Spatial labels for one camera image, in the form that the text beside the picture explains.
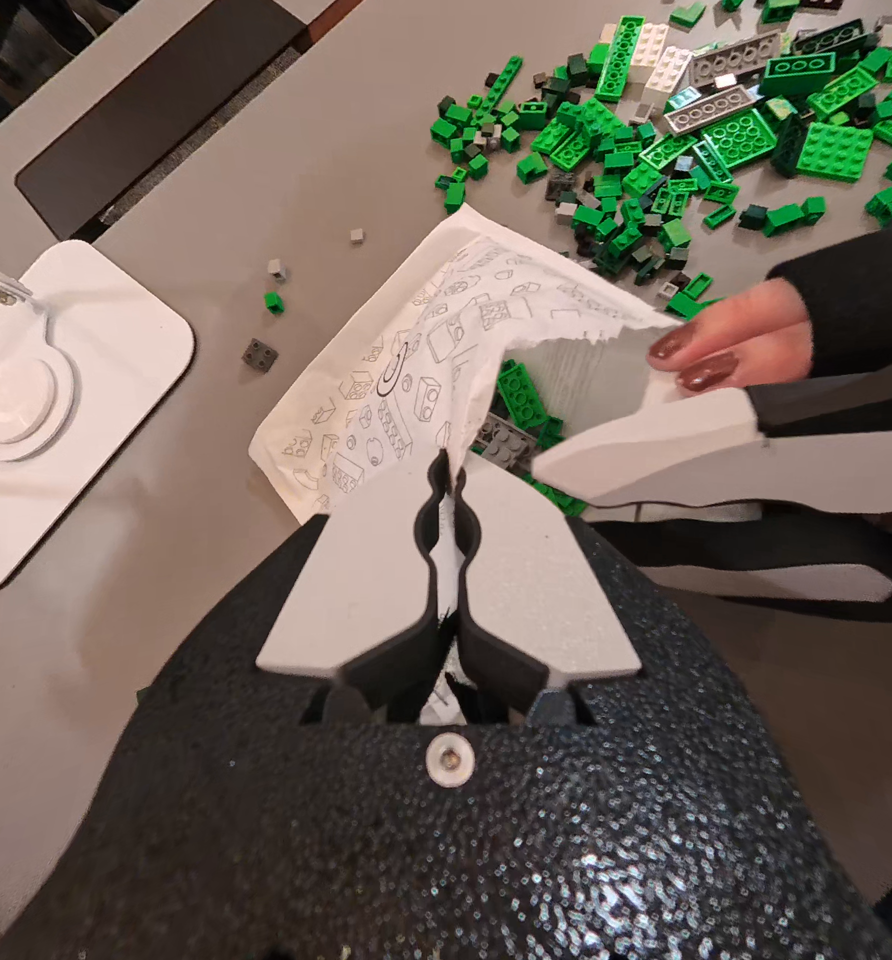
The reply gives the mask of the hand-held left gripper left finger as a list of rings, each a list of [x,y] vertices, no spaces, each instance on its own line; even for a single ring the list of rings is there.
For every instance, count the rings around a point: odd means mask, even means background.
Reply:
[[[425,448],[349,494],[328,517],[260,648],[263,672],[356,690],[373,709],[430,694],[440,634],[440,503],[447,452]]]

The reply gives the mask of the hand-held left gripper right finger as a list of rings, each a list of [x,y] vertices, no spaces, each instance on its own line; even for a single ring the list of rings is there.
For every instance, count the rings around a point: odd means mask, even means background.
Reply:
[[[478,690],[525,714],[547,690],[640,672],[572,518],[494,464],[464,465],[453,500],[457,653]]]

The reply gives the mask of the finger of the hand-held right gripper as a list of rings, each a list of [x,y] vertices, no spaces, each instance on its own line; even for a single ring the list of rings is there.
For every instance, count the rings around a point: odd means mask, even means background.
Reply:
[[[892,513],[892,398],[853,386],[722,389],[644,408],[536,457],[535,479],[612,508],[788,503]]]
[[[589,508],[656,585],[804,616],[892,623],[892,513],[784,503]]]

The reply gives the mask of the white printed paper bag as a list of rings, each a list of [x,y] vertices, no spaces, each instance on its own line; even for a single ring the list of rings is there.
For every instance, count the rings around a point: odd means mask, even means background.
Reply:
[[[435,228],[297,379],[250,443],[300,522],[324,522],[349,495],[425,449],[445,450],[439,506],[439,631],[458,644],[455,488],[500,366],[560,341],[596,345],[660,326],[655,311],[469,206]]]

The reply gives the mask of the pile of green toy bricks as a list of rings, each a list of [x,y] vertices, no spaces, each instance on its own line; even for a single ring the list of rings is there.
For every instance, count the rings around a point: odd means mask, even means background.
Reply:
[[[459,211],[494,155],[520,155],[516,179],[544,186],[554,222],[572,234],[560,256],[608,280],[660,278],[658,299],[682,319],[713,303],[712,277],[686,271],[691,205],[706,233],[733,225],[766,238],[827,213],[823,195],[739,209],[747,169],[855,186],[874,150],[887,148],[884,187],[863,211],[892,228],[892,13],[872,28],[855,18],[789,31],[794,14],[836,13],[843,3],[754,5],[759,30],[747,38],[677,45],[670,28],[696,27],[704,2],[675,6],[666,23],[625,14],[587,54],[536,73],[531,97],[511,97],[520,55],[489,73],[480,93],[444,96],[429,136],[452,162],[435,180],[445,212]]]

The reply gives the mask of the person's right hand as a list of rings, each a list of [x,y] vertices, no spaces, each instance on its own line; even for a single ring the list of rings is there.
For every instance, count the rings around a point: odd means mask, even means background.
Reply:
[[[669,331],[646,360],[690,395],[797,382],[812,371],[812,323],[797,289],[774,278]]]

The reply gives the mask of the grey long stud plate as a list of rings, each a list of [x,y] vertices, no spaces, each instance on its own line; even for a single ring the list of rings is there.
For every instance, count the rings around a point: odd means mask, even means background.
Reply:
[[[507,472],[526,471],[536,455],[537,441],[497,414],[488,413],[471,450]]]

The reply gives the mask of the green long stud plate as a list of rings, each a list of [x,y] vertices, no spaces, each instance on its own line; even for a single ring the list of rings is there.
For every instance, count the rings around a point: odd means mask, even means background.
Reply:
[[[518,429],[530,431],[548,421],[549,415],[534,381],[522,363],[512,358],[503,360],[496,388],[508,419]]]

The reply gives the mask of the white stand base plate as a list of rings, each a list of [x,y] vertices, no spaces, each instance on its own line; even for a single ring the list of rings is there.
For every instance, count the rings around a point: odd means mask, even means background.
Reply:
[[[0,303],[0,586],[176,385],[195,335],[93,246],[69,240]]]

